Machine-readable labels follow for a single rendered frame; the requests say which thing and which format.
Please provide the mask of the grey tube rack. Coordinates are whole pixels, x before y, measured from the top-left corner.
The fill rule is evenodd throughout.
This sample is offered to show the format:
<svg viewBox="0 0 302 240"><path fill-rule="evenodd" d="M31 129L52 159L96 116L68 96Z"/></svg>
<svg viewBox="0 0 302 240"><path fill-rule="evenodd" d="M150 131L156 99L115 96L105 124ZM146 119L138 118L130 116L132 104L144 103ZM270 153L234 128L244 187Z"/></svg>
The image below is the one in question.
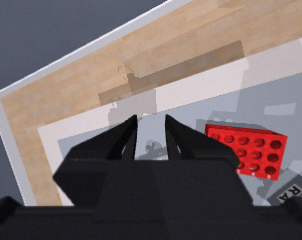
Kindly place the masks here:
<svg viewBox="0 0 302 240"><path fill-rule="evenodd" d="M267 201L271 206L279 206L291 196L302 197L302 176L297 175L294 179L288 182L285 186L279 189L276 193L270 196Z"/></svg>

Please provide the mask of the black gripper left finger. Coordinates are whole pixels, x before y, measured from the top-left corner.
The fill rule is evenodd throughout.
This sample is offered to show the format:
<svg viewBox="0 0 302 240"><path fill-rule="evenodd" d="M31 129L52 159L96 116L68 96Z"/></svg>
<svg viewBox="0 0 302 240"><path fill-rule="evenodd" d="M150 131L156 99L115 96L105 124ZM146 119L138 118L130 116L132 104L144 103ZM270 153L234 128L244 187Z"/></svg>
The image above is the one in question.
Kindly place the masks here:
<svg viewBox="0 0 302 240"><path fill-rule="evenodd" d="M133 115L123 123L73 146L63 160L69 158L134 160L137 129L137 115Z"/></svg>

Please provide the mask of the grey bench mat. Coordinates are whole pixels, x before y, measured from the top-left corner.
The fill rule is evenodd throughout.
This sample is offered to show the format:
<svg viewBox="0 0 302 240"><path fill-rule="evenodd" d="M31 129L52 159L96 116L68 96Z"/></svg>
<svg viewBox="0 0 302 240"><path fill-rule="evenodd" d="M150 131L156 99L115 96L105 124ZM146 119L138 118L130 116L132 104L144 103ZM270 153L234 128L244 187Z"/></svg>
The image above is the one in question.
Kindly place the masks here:
<svg viewBox="0 0 302 240"><path fill-rule="evenodd" d="M134 160L167 154L165 115L205 133L205 125L270 130L287 137L277 181L239 174L254 206L271 206L267 199L302 176L302 73L203 101L137 118ZM121 124L121 123L119 123ZM63 159L69 150L119 124L58 140Z"/></svg>

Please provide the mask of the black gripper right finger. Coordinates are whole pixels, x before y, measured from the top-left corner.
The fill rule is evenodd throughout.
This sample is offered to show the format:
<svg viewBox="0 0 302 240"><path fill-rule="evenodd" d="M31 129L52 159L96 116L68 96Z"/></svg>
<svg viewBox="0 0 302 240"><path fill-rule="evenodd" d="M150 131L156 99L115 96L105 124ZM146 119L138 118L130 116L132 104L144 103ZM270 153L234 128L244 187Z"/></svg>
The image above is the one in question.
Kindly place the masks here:
<svg viewBox="0 0 302 240"><path fill-rule="evenodd" d="M165 136L168 160L227 160L235 170L240 165L231 146L180 123L168 114L165 115Z"/></svg>

